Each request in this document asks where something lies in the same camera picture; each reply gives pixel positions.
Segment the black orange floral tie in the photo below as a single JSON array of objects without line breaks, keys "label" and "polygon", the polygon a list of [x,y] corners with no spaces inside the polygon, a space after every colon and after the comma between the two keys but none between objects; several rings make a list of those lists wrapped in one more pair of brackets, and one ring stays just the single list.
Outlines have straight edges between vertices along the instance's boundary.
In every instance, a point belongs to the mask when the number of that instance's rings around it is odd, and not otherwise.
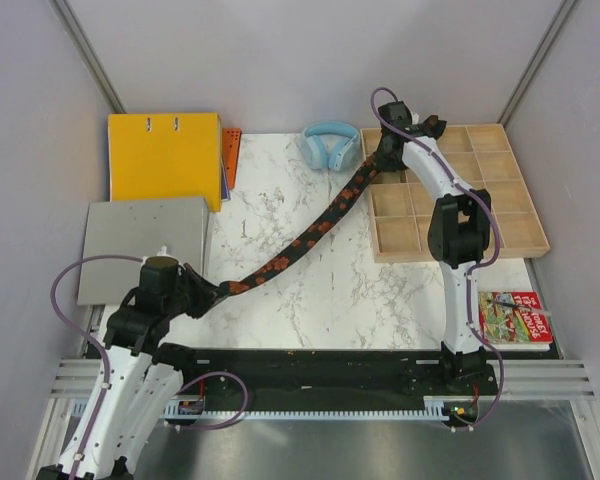
[{"label": "black orange floral tie", "polygon": [[219,285],[222,297],[232,297],[272,280],[291,268],[313,249],[354,207],[371,181],[380,173],[375,155],[368,156],[329,206],[278,255],[240,281],[225,281]]}]

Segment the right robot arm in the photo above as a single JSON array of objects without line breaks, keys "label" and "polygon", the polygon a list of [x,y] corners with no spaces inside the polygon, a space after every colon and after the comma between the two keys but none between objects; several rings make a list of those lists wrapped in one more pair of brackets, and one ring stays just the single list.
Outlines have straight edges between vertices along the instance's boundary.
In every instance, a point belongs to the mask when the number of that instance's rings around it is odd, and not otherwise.
[{"label": "right robot arm", "polygon": [[438,381],[457,394],[487,371],[485,340],[479,333],[478,270],[495,262],[484,254],[500,241],[491,196],[463,180],[437,145],[446,123],[431,116],[414,123],[402,101],[372,110],[381,125],[375,160],[389,170],[415,174],[433,202],[427,245],[443,275],[446,326]]}]

